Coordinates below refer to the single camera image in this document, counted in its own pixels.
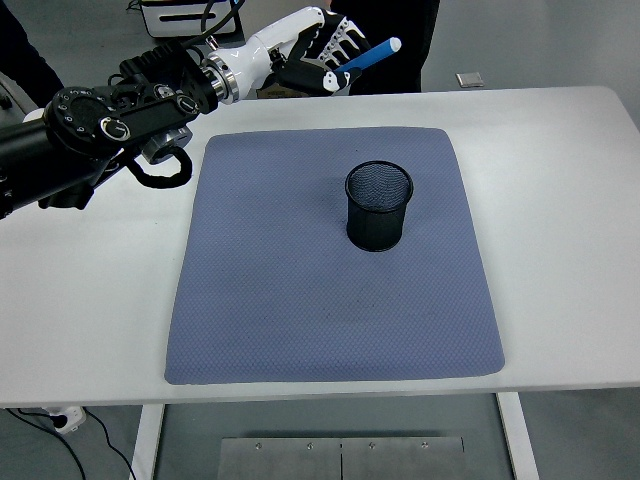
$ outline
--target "white robotic hand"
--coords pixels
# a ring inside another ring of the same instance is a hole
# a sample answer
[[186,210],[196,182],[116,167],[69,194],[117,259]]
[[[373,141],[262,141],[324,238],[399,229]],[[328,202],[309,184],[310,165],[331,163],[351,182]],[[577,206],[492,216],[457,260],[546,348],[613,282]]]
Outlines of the white robotic hand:
[[369,42],[346,17],[321,12],[323,22],[300,32],[289,55],[272,65],[269,80],[312,95],[331,95],[360,76],[360,69],[335,70],[369,50]]
[[343,15],[307,7],[260,30],[240,48],[215,49],[205,61],[220,80],[224,103],[242,100],[270,83],[310,95],[331,95],[353,83],[360,69],[339,66],[371,47]]

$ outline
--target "metal plate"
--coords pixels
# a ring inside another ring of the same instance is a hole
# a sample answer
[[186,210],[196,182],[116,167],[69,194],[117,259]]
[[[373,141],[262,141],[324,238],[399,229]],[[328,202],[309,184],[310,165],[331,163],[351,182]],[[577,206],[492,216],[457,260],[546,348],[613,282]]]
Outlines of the metal plate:
[[456,73],[456,78],[462,88],[484,87],[484,80],[478,72]]
[[459,437],[342,440],[343,480],[466,478],[464,448]]
[[338,438],[225,438],[218,480],[340,480]]
[[460,437],[227,438],[218,480],[468,478]]

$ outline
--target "mesh pen holder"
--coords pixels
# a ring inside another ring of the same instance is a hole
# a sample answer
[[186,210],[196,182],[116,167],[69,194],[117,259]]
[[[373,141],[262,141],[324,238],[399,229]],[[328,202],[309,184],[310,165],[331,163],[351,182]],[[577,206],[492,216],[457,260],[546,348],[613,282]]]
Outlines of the mesh pen holder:
[[413,194],[409,174],[383,160],[355,167],[345,181],[349,199],[347,235],[369,252],[389,250],[400,241],[407,203]]

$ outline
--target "table leg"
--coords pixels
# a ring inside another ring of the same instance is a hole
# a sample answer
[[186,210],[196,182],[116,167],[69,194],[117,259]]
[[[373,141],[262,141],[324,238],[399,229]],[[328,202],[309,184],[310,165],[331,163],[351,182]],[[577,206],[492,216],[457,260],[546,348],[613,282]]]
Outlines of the table leg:
[[496,397],[515,479],[540,480],[518,393],[498,393]]
[[[163,417],[164,404],[142,406],[136,448],[131,462],[137,480],[153,480]],[[129,480],[133,480],[133,476],[129,475]]]

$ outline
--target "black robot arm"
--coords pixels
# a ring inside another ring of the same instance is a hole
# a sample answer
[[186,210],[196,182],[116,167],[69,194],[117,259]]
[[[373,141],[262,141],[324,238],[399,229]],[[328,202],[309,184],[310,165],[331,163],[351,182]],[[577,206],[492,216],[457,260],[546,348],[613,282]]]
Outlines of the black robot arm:
[[[188,122],[216,109],[211,82],[178,42],[122,62],[115,86],[65,88],[43,117],[0,129],[0,218],[37,201],[83,209],[96,187],[128,167],[146,186],[171,188],[191,177],[182,146]],[[134,159],[175,156],[181,171],[149,177]]]

